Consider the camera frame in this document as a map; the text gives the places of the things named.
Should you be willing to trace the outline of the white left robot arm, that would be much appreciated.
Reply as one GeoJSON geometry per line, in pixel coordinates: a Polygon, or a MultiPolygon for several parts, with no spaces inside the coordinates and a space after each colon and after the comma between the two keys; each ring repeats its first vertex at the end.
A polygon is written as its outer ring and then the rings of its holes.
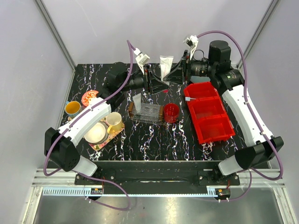
{"type": "Polygon", "coordinates": [[[146,64],[133,72],[132,66],[117,63],[107,73],[107,79],[100,89],[97,98],[67,124],[54,129],[50,127],[45,132],[44,154],[48,162],[52,161],[58,169],[65,172],[74,171],[85,175],[90,184],[97,184],[101,180],[98,167],[91,160],[81,156],[76,147],[84,135],[105,116],[114,112],[125,99],[124,93],[129,90],[144,89],[149,95],[168,89],[168,85],[146,64]]]}

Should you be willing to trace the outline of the red translucent cup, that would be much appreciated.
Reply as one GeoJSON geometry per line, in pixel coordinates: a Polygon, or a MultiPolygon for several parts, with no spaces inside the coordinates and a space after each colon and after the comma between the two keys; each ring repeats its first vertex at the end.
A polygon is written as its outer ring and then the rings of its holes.
{"type": "Polygon", "coordinates": [[[164,120],[167,123],[176,123],[179,116],[179,106],[169,103],[164,106],[164,120]]]}

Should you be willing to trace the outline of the white toothpaste tube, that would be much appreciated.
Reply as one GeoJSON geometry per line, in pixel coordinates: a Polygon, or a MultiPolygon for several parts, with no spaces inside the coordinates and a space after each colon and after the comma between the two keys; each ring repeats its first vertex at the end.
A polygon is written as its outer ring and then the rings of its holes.
{"type": "Polygon", "coordinates": [[[173,56],[160,56],[161,81],[163,81],[164,77],[166,77],[170,73],[173,58],[174,58],[173,56]]]}
{"type": "Polygon", "coordinates": [[[142,109],[141,101],[142,101],[142,97],[141,97],[140,93],[133,96],[133,102],[134,102],[134,106],[135,106],[135,111],[137,113],[141,112],[141,109],[142,109]]]}

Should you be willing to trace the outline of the blue and white toothbrush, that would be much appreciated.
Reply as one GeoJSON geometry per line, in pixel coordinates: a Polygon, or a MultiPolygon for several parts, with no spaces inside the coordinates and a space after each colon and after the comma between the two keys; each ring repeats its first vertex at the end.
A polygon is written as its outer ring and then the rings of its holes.
{"type": "Polygon", "coordinates": [[[198,100],[198,98],[185,97],[186,102],[190,102],[192,100],[198,100]]]}

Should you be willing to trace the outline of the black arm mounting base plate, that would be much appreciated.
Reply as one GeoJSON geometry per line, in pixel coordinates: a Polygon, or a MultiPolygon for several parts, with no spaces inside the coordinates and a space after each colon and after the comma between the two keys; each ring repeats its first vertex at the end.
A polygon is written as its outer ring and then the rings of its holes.
{"type": "Polygon", "coordinates": [[[179,182],[200,186],[239,186],[236,173],[220,176],[218,161],[96,161],[95,178],[117,184],[135,182],[179,182]]]}

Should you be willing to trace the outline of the clear holder with wooden ends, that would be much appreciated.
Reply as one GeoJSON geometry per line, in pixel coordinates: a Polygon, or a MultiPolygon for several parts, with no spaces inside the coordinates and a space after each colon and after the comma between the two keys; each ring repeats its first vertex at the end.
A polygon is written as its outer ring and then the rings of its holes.
{"type": "Polygon", "coordinates": [[[141,109],[137,111],[134,102],[131,102],[128,114],[132,121],[160,125],[164,122],[163,109],[162,105],[141,103],[141,109]]]}

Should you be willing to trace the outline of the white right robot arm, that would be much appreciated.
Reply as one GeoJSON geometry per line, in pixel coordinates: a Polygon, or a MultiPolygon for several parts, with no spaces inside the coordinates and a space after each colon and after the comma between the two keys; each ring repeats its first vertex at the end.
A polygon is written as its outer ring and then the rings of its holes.
{"type": "Polygon", "coordinates": [[[229,180],[230,174],[277,157],[284,142],[280,136],[274,137],[259,116],[249,97],[245,79],[231,65],[229,44],[222,40],[212,41],[208,57],[195,60],[193,55],[197,50],[197,37],[191,36],[185,43],[190,49],[184,52],[179,63],[171,68],[163,80],[183,84],[190,81],[192,76],[209,77],[213,87],[232,110],[244,136],[246,147],[220,162],[218,170],[212,174],[213,181],[223,185],[229,180]]]}

